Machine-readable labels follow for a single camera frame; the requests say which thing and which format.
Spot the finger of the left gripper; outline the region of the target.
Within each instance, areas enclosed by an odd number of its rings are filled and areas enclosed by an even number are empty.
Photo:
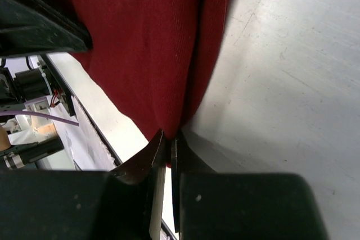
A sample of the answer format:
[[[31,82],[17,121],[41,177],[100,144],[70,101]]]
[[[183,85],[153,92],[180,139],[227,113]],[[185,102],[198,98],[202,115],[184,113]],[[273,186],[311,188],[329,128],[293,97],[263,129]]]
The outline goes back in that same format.
[[[49,0],[1,0],[1,54],[86,52],[87,28]]]

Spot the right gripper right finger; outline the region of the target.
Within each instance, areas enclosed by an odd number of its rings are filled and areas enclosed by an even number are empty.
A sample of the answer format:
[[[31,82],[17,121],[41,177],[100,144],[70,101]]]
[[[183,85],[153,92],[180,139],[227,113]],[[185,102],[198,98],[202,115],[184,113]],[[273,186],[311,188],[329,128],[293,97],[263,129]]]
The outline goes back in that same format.
[[[188,145],[171,144],[180,239],[328,239],[309,184],[292,173],[218,173]]]

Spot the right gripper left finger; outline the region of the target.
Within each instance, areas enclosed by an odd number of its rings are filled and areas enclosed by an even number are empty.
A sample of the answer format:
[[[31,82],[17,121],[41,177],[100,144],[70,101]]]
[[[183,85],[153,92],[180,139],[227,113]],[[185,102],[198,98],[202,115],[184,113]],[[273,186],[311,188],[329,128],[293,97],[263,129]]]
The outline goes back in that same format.
[[[111,171],[25,170],[57,139],[1,152],[2,239],[159,239],[166,139]]]

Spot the dark red t-shirt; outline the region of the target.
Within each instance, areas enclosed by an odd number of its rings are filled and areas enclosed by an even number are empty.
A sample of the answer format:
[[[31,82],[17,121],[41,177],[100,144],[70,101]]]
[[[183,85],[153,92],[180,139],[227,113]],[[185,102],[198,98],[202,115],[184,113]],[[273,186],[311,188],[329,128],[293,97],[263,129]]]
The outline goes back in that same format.
[[[75,53],[115,107],[151,139],[173,139],[200,107],[231,0],[51,0],[88,29]]]

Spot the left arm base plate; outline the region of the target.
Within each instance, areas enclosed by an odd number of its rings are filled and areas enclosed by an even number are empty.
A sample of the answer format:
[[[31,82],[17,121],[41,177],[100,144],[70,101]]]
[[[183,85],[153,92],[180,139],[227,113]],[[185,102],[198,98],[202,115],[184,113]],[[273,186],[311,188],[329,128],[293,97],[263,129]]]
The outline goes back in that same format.
[[[16,115],[25,109],[28,102],[39,102],[51,96],[50,104],[62,104],[70,116],[75,115],[72,92],[55,65],[47,55],[37,57],[37,67],[30,67],[30,57],[25,57],[28,69],[11,75],[6,67],[7,60],[1,58],[1,113],[3,116]]]

